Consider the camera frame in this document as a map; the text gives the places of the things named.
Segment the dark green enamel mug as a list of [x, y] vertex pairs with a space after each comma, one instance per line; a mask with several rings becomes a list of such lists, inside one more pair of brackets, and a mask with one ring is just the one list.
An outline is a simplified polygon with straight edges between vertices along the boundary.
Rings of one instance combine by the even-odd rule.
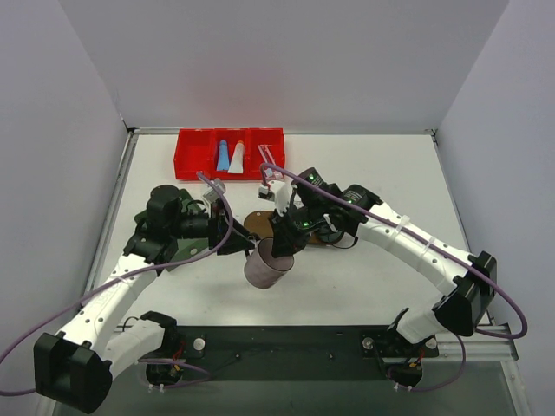
[[317, 239], [324, 244], [334, 245], [340, 242], [344, 237], [343, 231], [332, 231], [329, 228], [322, 228], [315, 233]]

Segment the translucent purple cup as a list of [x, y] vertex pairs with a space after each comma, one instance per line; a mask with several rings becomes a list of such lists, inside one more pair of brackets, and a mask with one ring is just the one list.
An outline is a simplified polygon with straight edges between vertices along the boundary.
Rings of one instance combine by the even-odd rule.
[[244, 275], [247, 282], [257, 289], [269, 289], [294, 266], [294, 256], [274, 257], [273, 239], [260, 240], [246, 258]]

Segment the blue toothpaste tube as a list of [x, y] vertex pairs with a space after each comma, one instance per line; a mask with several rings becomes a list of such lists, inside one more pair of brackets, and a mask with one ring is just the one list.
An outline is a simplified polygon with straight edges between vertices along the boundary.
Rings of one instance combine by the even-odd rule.
[[216, 165], [217, 172], [227, 172], [230, 167], [230, 156], [226, 140], [221, 140], [218, 144], [218, 160]]

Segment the white toothpaste tube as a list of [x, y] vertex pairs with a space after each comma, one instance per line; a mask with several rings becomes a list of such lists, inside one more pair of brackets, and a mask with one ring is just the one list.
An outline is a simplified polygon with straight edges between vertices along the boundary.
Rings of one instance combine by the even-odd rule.
[[230, 174], [243, 174], [244, 173], [244, 156], [245, 156], [245, 143], [239, 140], [234, 147], [233, 155], [228, 168]]

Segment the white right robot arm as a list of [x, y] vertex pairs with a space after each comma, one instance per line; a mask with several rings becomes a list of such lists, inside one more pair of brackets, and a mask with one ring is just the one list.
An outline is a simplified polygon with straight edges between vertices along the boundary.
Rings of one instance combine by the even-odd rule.
[[264, 180], [258, 196], [274, 204], [274, 257], [295, 255], [314, 234], [350, 235], [384, 249], [431, 282], [439, 297], [419, 309], [402, 309], [388, 327], [394, 341], [416, 345], [443, 332], [465, 337], [476, 332], [495, 294], [493, 256], [445, 244], [372, 191], [357, 184], [341, 189], [313, 167], [290, 184]]

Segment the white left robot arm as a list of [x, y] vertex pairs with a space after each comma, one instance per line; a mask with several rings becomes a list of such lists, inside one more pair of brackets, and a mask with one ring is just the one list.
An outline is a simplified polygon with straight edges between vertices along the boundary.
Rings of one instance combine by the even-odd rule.
[[82, 310], [56, 334], [40, 335], [33, 347], [35, 390], [91, 414], [108, 396], [114, 379], [149, 354], [175, 357], [183, 343], [177, 322], [147, 312], [120, 335], [115, 329], [140, 294], [166, 269], [183, 239], [205, 239], [208, 253], [252, 248], [247, 232], [232, 217], [225, 185], [208, 184], [204, 210], [187, 210], [180, 189], [155, 187], [110, 277], [91, 291]]

